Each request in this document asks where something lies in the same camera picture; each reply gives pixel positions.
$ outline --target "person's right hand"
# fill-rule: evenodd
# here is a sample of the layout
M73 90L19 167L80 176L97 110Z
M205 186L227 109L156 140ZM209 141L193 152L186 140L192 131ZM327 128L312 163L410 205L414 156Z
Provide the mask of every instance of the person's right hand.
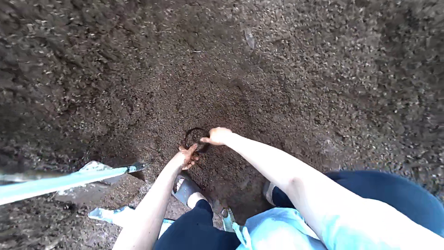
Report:
M217 127L210 130L210 138L202 137L201 142L210 143L213 145L225 145L225 139L230 136L233 132L226 128Z

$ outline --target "light blue shirt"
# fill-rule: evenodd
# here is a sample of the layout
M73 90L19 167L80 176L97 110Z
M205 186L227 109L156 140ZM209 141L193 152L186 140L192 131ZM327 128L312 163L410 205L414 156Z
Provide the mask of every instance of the light blue shirt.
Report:
M324 243L296 209L273 208L249 218L245 226L234 223L241 242L237 250L417 250L444 246L444 238L391 206L371 199L360 201L340 215L324 216Z

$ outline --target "forearm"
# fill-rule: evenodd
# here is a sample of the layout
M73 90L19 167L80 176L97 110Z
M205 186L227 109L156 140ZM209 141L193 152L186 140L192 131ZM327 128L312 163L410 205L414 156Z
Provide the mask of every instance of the forearm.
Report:
M120 232L114 250L149 250L159 236L174 179L179 173L177 163L169 162L139 203L134 217Z
M318 235L324 216L337 214L360 198L282 150L237 134L228 136L225 144L284 191Z

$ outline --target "light blue tool handle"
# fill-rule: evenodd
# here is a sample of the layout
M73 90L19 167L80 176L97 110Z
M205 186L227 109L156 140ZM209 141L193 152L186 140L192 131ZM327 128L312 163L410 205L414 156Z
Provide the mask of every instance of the light blue tool handle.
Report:
M56 178L0 186L0 205L116 177L127 173L128 170L128 167L122 167L97 171L79 171Z

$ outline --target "person's left hand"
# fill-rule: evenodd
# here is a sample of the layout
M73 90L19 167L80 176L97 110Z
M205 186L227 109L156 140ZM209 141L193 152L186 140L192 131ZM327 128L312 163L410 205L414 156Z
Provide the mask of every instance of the person's left hand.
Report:
M190 169L199 159L198 156L193 156L196 149L197 143L192 145L189 149L185 149L184 147L180 146L179 152L174 155L170 162L176 165L178 168L182 168L182 170Z

